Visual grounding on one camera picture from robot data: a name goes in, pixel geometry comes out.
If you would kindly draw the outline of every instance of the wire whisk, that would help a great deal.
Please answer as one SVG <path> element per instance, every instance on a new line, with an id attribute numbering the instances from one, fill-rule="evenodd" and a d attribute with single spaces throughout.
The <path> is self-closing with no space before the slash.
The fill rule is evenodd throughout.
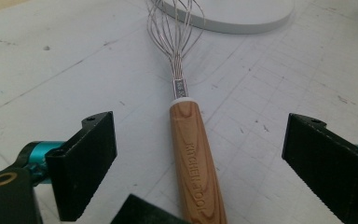
<path id="1" fill-rule="evenodd" d="M 192 13 L 200 12 L 205 24 L 203 10 L 195 0 L 172 0 L 171 6 L 165 0 L 147 0 L 146 3 L 149 11 L 147 31 L 170 62 L 175 98 L 187 97 L 182 61 L 203 32 L 198 29 L 194 34 Z"/>

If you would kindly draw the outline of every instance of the whisk handle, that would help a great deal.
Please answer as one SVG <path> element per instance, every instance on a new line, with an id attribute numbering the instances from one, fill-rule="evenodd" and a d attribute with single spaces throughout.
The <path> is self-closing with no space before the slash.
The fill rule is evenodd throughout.
<path id="1" fill-rule="evenodd" d="M 191 223 L 227 223 L 200 109 L 184 100 L 170 109 L 176 173 L 183 214 Z"/>

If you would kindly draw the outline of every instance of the white round base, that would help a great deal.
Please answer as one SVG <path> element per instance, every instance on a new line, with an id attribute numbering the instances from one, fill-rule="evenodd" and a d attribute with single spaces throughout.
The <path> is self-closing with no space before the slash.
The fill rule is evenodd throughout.
<path id="1" fill-rule="evenodd" d="M 193 25 L 226 34 L 257 34 L 283 25 L 290 17 L 294 0 L 197 0 L 205 14 L 193 14 Z M 172 7 L 172 1 L 166 1 Z"/>

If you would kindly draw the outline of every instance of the white surface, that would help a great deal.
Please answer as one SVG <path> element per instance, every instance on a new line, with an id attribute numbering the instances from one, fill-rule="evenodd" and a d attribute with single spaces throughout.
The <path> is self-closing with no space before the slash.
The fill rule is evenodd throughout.
<path id="1" fill-rule="evenodd" d="M 195 26 L 225 34 L 249 35 L 276 29 L 284 25 L 295 7 L 294 0 L 198 0 L 204 11 L 193 6 Z M 174 16 L 173 1 L 167 1 Z"/>
<path id="2" fill-rule="evenodd" d="M 139 0 L 31 0 L 0 11 L 0 169 L 34 140 L 67 140 L 112 110 L 118 157 L 76 223 L 110 223 L 130 193 L 179 216 L 169 64 Z M 204 32 L 185 60 L 229 223 L 340 223 L 281 159 L 289 112 L 358 143 L 358 1 L 296 0 L 260 35 Z M 36 188 L 59 223 L 50 186 Z"/>

